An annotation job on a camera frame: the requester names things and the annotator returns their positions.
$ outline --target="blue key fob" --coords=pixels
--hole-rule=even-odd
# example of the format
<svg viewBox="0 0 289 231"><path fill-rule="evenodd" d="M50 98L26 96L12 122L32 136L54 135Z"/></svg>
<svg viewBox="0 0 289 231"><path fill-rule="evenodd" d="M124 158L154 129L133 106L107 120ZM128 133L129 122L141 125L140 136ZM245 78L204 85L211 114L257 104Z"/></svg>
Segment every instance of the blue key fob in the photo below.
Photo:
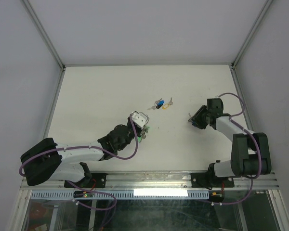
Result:
<svg viewBox="0 0 289 231"><path fill-rule="evenodd" d="M157 105L163 105L164 102L165 102L165 101L161 100L161 101L158 102Z"/></svg>

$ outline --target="light strip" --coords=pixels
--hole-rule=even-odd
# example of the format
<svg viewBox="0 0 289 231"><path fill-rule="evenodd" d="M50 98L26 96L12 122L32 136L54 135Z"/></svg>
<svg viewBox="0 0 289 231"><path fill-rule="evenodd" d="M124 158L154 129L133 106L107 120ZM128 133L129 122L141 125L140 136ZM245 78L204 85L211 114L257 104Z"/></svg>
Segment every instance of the light strip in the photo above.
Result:
<svg viewBox="0 0 289 231"><path fill-rule="evenodd" d="M185 189L134 189L134 196L186 196L188 197L187 190Z"/></svg>

